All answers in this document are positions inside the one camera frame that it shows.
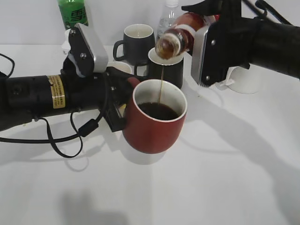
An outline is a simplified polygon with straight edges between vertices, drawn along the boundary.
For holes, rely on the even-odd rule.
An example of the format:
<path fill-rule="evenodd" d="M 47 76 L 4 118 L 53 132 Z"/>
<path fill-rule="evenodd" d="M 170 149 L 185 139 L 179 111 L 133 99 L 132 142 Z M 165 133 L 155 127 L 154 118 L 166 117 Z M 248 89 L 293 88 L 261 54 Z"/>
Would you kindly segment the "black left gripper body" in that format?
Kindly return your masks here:
<path fill-rule="evenodd" d="M 126 126 L 126 119 L 120 112 L 121 106 L 128 103 L 133 92 L 133 86 L 128 78 L 138 80 L 140 76 L 123 72 L 115 67 L 107 67 L 105 80 L 108 85 L 108 100 L 105 107 L 104 119 L 112 132 L 122 131 Z"/>

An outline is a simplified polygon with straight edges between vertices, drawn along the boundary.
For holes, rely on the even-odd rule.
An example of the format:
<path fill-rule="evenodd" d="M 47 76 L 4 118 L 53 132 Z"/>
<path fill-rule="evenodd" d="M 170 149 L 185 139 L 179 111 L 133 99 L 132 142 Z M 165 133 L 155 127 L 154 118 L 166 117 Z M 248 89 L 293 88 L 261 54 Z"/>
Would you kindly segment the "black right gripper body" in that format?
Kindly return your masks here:
<path fill-rule="evenodd" d="M 181 9 L 202 16 L 218 15 L 219 19 L 215 21 L 219 23 L 218 40 L 225 52 L 222 64 L 228 68 L 250 67 L 248 52 L 252 43 L 252 22 L 241 16 L 240 0 L 204 0 Z"/>

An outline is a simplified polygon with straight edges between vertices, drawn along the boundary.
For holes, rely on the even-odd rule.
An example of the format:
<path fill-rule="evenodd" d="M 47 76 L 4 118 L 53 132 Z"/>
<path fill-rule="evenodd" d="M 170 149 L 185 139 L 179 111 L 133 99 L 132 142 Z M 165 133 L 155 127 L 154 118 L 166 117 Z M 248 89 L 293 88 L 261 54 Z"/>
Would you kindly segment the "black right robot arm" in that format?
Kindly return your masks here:
<path fill-rule="evenodd" d="M 277 12 L 263 0 L 204 0 L 182 6 L 198 15 L 219 15 L 219 20 L 199 29 L 194 37 L 191 76 L 209 87 L 226 79 L 231 67 L 251 64 L 295 78 L 300 77 L 300 29 L 280 15 L 273 22 L 257 9 Z"/>

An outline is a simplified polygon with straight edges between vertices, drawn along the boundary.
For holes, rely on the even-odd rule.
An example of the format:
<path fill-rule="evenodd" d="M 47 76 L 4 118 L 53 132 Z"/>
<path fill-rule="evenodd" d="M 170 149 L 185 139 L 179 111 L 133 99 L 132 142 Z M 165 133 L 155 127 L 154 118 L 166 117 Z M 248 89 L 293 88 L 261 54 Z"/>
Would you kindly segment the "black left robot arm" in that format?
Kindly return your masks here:
<path fill-rule="evenodd" d="M 31 122 L 39 117 L 71 113 L 75 110 L 101 110 L 112 132 L 121 131 L 126 120 L 119 107 L 131 98 L 132 74 L 114 67 L 103 73 L 79 77 L 62 70 L 60 75 L 2 78 L 0 80 L 1 131 Z"/>

